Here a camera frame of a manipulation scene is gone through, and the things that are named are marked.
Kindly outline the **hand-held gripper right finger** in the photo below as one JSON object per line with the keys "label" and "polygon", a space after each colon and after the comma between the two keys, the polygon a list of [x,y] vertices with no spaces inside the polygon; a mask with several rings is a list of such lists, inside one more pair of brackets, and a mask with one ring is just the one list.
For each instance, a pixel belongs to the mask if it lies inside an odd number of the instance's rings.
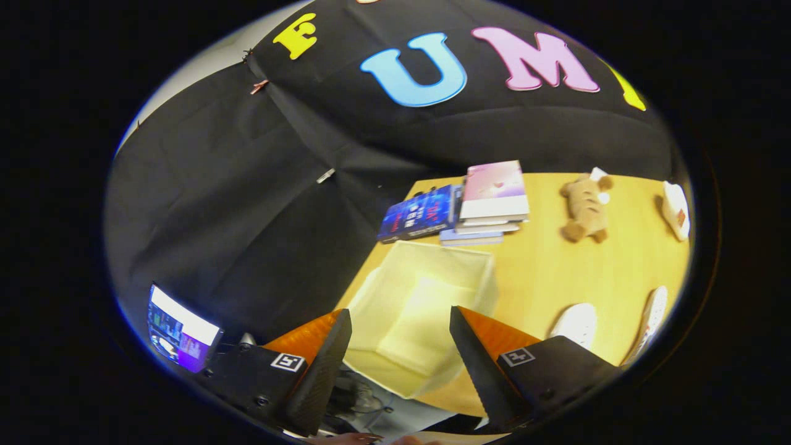
{"label": "hand-held gripper right finger", "polygon": [[461,306],[451,308],[449,331],[489,422],[503,433],[553,417],[622,372],[566,336],[540,340]]}

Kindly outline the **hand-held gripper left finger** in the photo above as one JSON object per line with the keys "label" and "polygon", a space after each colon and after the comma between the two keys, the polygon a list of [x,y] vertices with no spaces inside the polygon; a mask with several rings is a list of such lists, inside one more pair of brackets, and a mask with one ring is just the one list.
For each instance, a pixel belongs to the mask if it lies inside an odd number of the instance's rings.
{"label": "hand-held gripper left finger", "polygon": [[201,386],[256,422],[318,433],[352,336],[341,308],[265,345],[241,343],[201,371]]}

